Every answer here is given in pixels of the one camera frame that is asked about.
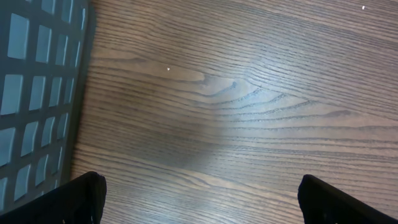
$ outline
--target black plastic edge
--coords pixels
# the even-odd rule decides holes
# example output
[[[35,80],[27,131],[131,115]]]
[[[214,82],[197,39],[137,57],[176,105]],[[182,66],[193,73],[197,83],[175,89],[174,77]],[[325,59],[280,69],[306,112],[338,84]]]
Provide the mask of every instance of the black plastic edge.
[[[81,53],[81,62],[80,62],[78,80],[76,83],[75,99],[70,116],[68,139],[65,144],[65,154],[63,157],[63,167],[60,178],[60,185],[66,184],[67,182],[70,181],[73,149],[75,147],[75,141],[78,134],[81,107],[83,106],[83,98],[84,98],[83,96],[85,92],[88,67],[90,65],[90,57],[91,57],[91,50],[93,48],[95,28],[96,28],[95,10],[93,5],[89,2],[87,30],[85,34],[83,50]]]

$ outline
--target black object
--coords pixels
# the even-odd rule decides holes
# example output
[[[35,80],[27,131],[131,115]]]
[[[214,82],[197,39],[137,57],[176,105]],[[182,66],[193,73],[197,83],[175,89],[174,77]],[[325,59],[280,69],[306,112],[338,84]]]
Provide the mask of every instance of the black object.
[[[70,180],[95,26],[89,0],[0,0],[0,215]]]
[[[298,188],[305,224],[398,224],[398,221],[337,188],[305,175]]]
[[[106,181],[88,172],[3,216],[2,224],[97,224],[105,204]]]

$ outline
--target grid pattern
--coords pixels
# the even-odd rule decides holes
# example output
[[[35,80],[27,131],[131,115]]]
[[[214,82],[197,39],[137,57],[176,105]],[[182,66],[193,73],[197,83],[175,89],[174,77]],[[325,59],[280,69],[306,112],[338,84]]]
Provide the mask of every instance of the grid pattern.
[[[58,187],[87,7],[0,2],[0,214]]]

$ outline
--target black plastic tray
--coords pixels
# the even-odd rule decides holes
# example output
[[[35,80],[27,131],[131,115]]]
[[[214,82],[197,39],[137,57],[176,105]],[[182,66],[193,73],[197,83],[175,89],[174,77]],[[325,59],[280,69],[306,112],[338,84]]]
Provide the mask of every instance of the black plastic tray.
[[[0,214],[69,181],[95,24],[87,0],[0,2]]]

